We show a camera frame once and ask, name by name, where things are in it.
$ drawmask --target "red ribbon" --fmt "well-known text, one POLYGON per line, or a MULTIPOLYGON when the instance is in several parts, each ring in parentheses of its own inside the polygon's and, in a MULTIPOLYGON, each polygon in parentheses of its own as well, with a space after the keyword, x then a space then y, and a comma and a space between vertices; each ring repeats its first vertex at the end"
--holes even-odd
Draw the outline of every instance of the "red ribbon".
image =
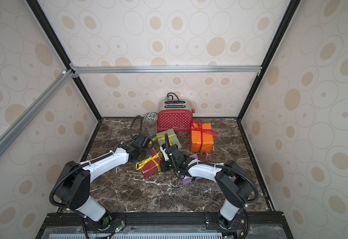
POLYGON ((203 146, 203 133, 208 133, 209 135, 212 135, 214 137, 219 137, 219 135, 217 133, 215 133, 214 131, 203 129, 202 128, 203 123, 198 123, 195 120, 193 120, 191 123, 194 123, 194 124, 196 124, 198 126, 198 128, 192 127, 191 131, 200 131, 200 147, 199 147, 199 151, 198 152, 201 151, 202 146, 203 146))

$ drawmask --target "ventilation grille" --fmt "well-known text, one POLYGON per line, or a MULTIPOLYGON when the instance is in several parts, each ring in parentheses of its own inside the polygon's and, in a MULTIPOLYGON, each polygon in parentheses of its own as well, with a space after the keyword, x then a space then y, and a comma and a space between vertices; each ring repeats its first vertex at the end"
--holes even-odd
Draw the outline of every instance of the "ventilation grille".
MULTIPOLYGON (((93 234, 90 239, 96 239, 110 234, 93 234)), ((49 239, 85 239, 84 234, 50 234, 49 239)), ((115 234, 112 239, 222 239, 220 232, 194 233, 130 233, 129 235, 115 234)))

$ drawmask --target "purple gift box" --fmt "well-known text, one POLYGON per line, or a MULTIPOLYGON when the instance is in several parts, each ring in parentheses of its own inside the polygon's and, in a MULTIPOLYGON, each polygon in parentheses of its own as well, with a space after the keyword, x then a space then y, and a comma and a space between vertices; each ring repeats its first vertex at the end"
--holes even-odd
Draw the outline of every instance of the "purple gift box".
MULTIPOLYGON (((195 158, 198 160, 198 156, 197 155, 191 155, 190 156, 191 158, 195 158)), ((191 183, 192 181, 195 181, 195 180, 198 180, 198 179, 201 179, 201 177, 189 177, 189 176, 185 176, 183 179, 182 179, 182 184, 183 185, 186 185, 188 183, 191 183)))

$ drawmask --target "green gift box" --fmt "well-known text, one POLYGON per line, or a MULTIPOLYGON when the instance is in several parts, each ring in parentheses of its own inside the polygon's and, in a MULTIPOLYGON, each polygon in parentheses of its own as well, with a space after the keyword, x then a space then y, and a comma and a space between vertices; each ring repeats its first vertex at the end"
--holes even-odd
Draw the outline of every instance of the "green gift box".
POLYGON ((171 140, 170 145, 174 143, 178 146, 178 149, 181 150, 182 146, 177 138, 177 135, 174 132, 174 129, 172 128, 169 130, 157 133, 157 137, 155 137, 153 141, 158 140, 159 146, 163 145, 165 143, 165 133, 167 133, 167 135, 169 136, 169 141, 171 140))

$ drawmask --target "black frame rail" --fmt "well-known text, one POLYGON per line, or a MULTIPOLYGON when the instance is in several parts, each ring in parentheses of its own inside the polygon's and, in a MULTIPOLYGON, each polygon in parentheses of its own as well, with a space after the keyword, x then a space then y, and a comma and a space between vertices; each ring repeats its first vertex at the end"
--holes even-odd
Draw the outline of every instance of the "black frame rail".
POLYGON ((240 121, 238 121, 238 120, 237 120, 237 123, 238 123, 239 130, 241 132, 244 144, 245 144, 245 146, 247 148, 248 156, 250 157, 251 163, 253 165, 253 168, 254 168, 254 171, 255 171, 255 175, 256 175, 256 177, 258 179, 258 182, 259 182, 259 185, 260 185, 260 187, 262 189, 264 200, 266 201, 268 208, 271 209, 272 211, 275 211, 275 207, 274 207, 274 205, 272 203, 270 194, 268 193, 267 187, 266 187, 266 185, 264 183, 262 174, 261 174, 261 172, 259 170, 258 163, 256 162, 253 150, 251 149, 251 146, 250 146, 250 144, 248 142, 248 139, 247 139, 246 133, 244 132, 242 123, 240 121))
MULTIPOLYGON (((64 63, 66 69, 71 69, 74 73, 74 69, 71 67, 71 61, 66 54, 66 51, 64 50, 64 47, 61 45, 60 40, 58 40, 58 37, 56 33, 54 32, 52 26, 50 25, 48 18, 46 17, 45 13, 43 12, 40 4, 37 2, 37 0, 26 0, 28 2, 29 7, 31 8, 33 14, 36 16, 38 22, 40 23, 40 26, 44 30, 45 34, 47 35, 48 39, 52 43, 53 47, 55 48, 57 54, 61 58, 62 62, 64 63)), ((73 78, 74 82, 76 83, 77 88, 81 92, 82 96, 86 100, 89 108, 92 110, 95 118, 100 121, 101 115, 98 111, 97 107, 95 106, 92 98, 90 97, 88 91, 86 90, 84 84, 82 83, 80 77, 78 74, 75 74, 75 77, 73 78)))
POLYGON ((266 71, 271 63, 271 60, 273 56, 275 55, 276 50, 278 49, 278 46, 280 42, 282 41, 282 38, 284 34, 287 31, 287 28, 292 20, 292 17, 295 14, 296 9, 299 6, 301 0, 291 0, 290 4, 287 7, 286 12, 284 13, 283 19, 280 22, 280 25, 278 27, 278 30, 275 33, 275 37, 272 39, 271 45, 267 51, 266 56, 264 57, 263 63, 262 63, 262 70, 260 74, 255 78, 253 86, 251 87, 244 103, 241 111, 238 115, 238 120, 241 121, 244 117, 244 114, 247 111, 247 108, 250 106, 250 103, 256 93, 256 90, 258 89, 259 84, 261 83, 264 74, 266 74, 266 71))
POLYGON ((95 129, 94 129, 94 131, 93 131, 92 136, 90 137, 89 142, 87 143, 87 146, 86 146, 86 148, 85 148, 84 154, 83 154, 82 157, 81 157, 80 162, 83 162, 83 161, 86 160, 86 157, 87 157, 87 155, 89 154, 90 149, 92 148, 93 142, 94 142, 94 140, 95 140, 95 138, 96 138, 96 136, 97 136, 98 130, 100 129, 103 120, 104 120, 104 119, 102 118, 102 119, 100 119, 100 120, 97 122, 97 125, 95 126, 95 129))

